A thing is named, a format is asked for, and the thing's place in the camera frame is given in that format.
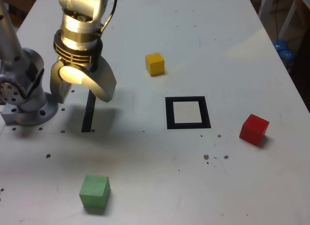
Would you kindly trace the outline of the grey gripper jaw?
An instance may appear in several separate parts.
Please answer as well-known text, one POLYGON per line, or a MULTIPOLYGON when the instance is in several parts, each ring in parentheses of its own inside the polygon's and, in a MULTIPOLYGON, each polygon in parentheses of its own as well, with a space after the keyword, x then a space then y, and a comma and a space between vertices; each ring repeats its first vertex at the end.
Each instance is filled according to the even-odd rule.
POLYGON ((95 71, 86 73, 82 85, 90 89, 103 102, 112 100, 116 88, 116 78, 108 62, 100 57, 95 71))
POLYGON ((72 87, 72 84, 64 81, 60 76, 60 69, 64 66, 64 62, 58 60, 51 67, 51 76, 50 76, 50 91, 52 96, 60 104, 65 102, 65 99, 72 87))

